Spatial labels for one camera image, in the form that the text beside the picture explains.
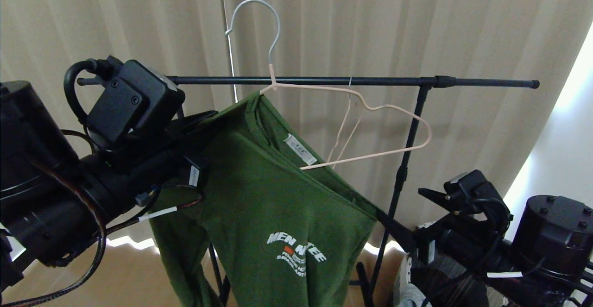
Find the horizontal rod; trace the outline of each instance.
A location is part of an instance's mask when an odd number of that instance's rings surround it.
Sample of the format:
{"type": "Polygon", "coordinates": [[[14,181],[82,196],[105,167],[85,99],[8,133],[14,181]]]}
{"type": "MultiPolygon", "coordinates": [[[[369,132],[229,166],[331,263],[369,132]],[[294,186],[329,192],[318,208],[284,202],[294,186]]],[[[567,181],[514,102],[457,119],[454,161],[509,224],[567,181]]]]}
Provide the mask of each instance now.
{"type": "MultiPolygon", "coordinates": [[[[178,77],[167,76],[178,85],[269,85],[269,77],[178,77]]],[[[453,86],[477,87],[519,87],[536,89],[539,81],[514,81],[496,79],[457,79],[446,75],[419,78],[387,78],[387,77],[278,77],[280,83],[295,85],[329,85],[329,86],[428,86],[447,88],[453,86]]],[[[96,79],[78,79],[78,85],[98,85],[96,79]]]]}

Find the silver hanger hook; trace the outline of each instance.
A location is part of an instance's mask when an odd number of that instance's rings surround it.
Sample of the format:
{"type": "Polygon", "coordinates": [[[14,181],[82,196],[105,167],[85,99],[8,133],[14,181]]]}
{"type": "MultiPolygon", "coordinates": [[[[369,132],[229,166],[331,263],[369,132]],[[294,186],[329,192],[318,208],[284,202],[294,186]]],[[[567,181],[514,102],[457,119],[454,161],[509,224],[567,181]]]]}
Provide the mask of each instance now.
{"type": "Polygon", "coordinates": [[[224,34],[228,36],[233,31],[233,25],[235,24],[235,15],[237,15],[237,11],[243,5],[248,4],[248,3],[260,3],[260,4],[263,4],[267,8],[269,8],[271,10],[271,12],[274,13],[274,16],[276,17],[276,37],[275,37],[274,41],[271,43],[270,51],[267,53],[267,62],[268,62],[268,64],[271,64],[271,52],[273,52],[274,47],[276,47],[276,43],[278,42],[278,38],[280,38],[280,16],[278,16],[278,12],[276,12],[276,10],[269,3],[267,3],[266,1],[263,1],[263,0],[244,0],[239,5],[237,5],[237,7],[235,8],[235,11],[233,11],[233,17],[231,18],[231,25],[230,25],[229,29],[224,34]]]}

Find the beige hanger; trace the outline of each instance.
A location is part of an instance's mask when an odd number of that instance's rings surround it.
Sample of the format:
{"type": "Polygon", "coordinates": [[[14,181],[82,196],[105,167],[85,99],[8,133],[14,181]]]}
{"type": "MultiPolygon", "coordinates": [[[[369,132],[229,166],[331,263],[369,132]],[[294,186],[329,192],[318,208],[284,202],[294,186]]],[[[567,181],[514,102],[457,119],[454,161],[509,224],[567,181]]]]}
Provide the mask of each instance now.
{"type": "MultiPolygon", "coordinates": [[[[266,93],[268,90],[276,90],[277,88],[295,88],[295,89],[311,89],[311,90],[327,90],[330,92],[342,92],[342,93],[347,93],[347,94],[353,94],[354,96],[358,97],[360,99],[360,102],[362,103],[362,106],[369,110],[369,111],[377,111],[380,109],[384,109],[384,108],[389,108],[389,109],[395,109],[398,111],[401,111],[402,113],[405,113],[409,116],[411,116],[413,119],[417,119],[418,121],[420,121],[422,124],[424,124],[424,126],[426,126],[426,140],[424,141],[424,143],[417,145],[417,146],[411,146],[411,147],[405,147],[402,149],[397,149],[397,150],[390,150],[390,151],[383,151],[380,153],[372,153],[369,155],[362,155],[359,157],[351,157],[349,159],[341,159],[341,160],[336,160],[336,161],[331,161],[331,162],[326,162],[326,163],[318,163],[316,165],[311,165],[311,166],[305,166],[305,167],[301,167],[302,170],[308,170],[308,169],[313,169],[313,168],[320,168],[320,167],[325,167],[325,166],[330,166],[330,165],[337,165],[339,163],[345,163],[345,162],[351,162],[351,161],[358,161],[358,160],[362,160],[362,159],[370,159],[371,157],[381,157],[383,155],[389,155],[389,154],[395,154],[395,153],[402,153],[405,151],[411,151],[411,150],[417,150],[417,149],[421,149],[422,147],[426,146],[430,140],[432,140],[432,129],[430,128],[430,125],[428,124],[428,122],[426,122],[424,119],[422,119],[422,117],[419,117],[417,115],[415,115],[414,113],[411,113],[409,111],[407,111],[406,109],[403,109],[401,107],[398,107],[396,105],[390,105],[390,104],[385,104],[385,105],[380,105],[377,107],[371,107],[369,106],[364,97],[362,96],[362,94],[360,94],[359,92],[356,92],[356,90],[351,90],[351,89],[345,89],[345,88],[335,88],[335,87],[330,87],[330,86],[309,86],[309,85],[293,85],[290,83],[279,83],[276,81],[276,76],[274,73],[274,66],[271,63],[271,53],[274,50],[274,47],[278,41],[278,38],[280,37],[280,17],[278,16],[278,12],[276,12],[276,10],[267,2],[263,1],[263,0],[245,0],[242,3],[240,3],[237,8],[235,8],[235,11],[233,12],[233,17],[231,18],[231,26],[230,28],[227,30],[227,32],[225,32],[225,35],[229,35],[231,33],[231,31],[233,31],[233,23],[235,20],[235,15],[237,14],[237,10],[239,10],[239,8],[247,3],[252,3],[252,2],[256,2],[256,3],[261,3],[265,6],[267,6],[267,8],[269,8],[272,13],[274,13],[275,17],[276,17],[276,27],[277,27],[277,31],[276,31],[276,37],[273,41],[273,43],[271,44],[270,50],[268,51],[268,63],[269,63],[269,69],[270,69],[270,78],[271,78],[271,85],[267,86],[266,88],[262,89],[260,91],[260,94],[264,94],[266,93]]],[[[352,133],[350,134],[347,143],[349,142],[350,138],[352,137],[352,134],[354,134],[354,130],[352,130],[352,133]]]]}

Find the beige curtain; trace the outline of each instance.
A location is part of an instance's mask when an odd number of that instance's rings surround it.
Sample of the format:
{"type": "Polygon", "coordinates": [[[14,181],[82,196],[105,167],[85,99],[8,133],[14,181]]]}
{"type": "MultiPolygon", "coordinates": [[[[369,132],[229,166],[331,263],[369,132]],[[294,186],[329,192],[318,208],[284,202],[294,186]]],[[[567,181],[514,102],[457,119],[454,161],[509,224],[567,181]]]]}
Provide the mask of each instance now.
{"type": "MultiPolygon", "coordinates": [[[[135,58],[168,75],[231,75],[224,36],[242,0],[1,0],[1,78],[27,79],[63,128],[80,130],[62,90],[64,71],[86,58],[135,58]]],[[[504,194],[538,137],[591,20],[593,0],[266,0],[279,12],[277,76],[539,79],[540,89],[449,88],[429,93],[428,147],[411,154],[396,212],[407,226],[442,212],[417,195],[460,172],[480,169],[504,194]]],[[[246,6],[231,34],[236,75],[268,75],[275,26],[246,6]]],[[[237,86],[243,98],[261,86],[237,86]]],[[[232,86],[183,86],[186,114],[224,109],[232,86]]],[[[413,109],[417,88],[356,88],[371,105],[413,109]]],[[[101,88],[78,88],[90,109],[101,88]]],[[[343,94],[280,89],[273,103],[327,157],[347,107],[343,94]]],[[[362,122],[345,157],[404,145],[409,119],[354,107],[343,139],[362,122]]],[[[421,127],[418,142],[426,136],[421,127]]],[[[76,150],[88,150],[72,140],[76,150]]],[[[401,155],[346,163],[337,172],[387,210],[401,155]]]]}

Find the brown floor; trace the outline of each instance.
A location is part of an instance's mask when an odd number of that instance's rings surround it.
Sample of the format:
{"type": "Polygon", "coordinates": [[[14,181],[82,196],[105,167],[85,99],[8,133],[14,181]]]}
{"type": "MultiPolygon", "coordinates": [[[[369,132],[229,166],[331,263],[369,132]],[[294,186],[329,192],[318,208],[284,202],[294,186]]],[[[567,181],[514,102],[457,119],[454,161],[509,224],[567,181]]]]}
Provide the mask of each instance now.
{"type": "MultiPolygon", "coordinates": [[[[89,267],[95,256],[95,249],[90,248],[78,257],[69,267],[49,269],[41,263],[32,264],[25,271],[25,279],[13,288],[7,288],[2,294],[3,303],[18,299],[27,299],[47,294],[64,288],[78,280],[89,267]]],[[[383,307],[391,295],[393,280],[403,254],[391,250],[385,255],[385,266],[382,268],[375,290],[375,305],[383,307]]],[[[359,257],[370,272],[375,256],[363,250],[359,257]]],[[[208,253],[202,261],[206,278],[212,287],[214,273],[208,253]]],[[[231,296],[227,306],[234,307],[237,303],[231,296]]],[[[129,244],[108,247],[105,257],[97,272],[89,281],[77,290],[43,305],[47,307],[176,307],[179,302],[167,279],[160,256],[154,247],[137,250],[129,244]]],[[[344,303],[345,307],[362,307],[360,288],[350,287],[344,303]]]]}

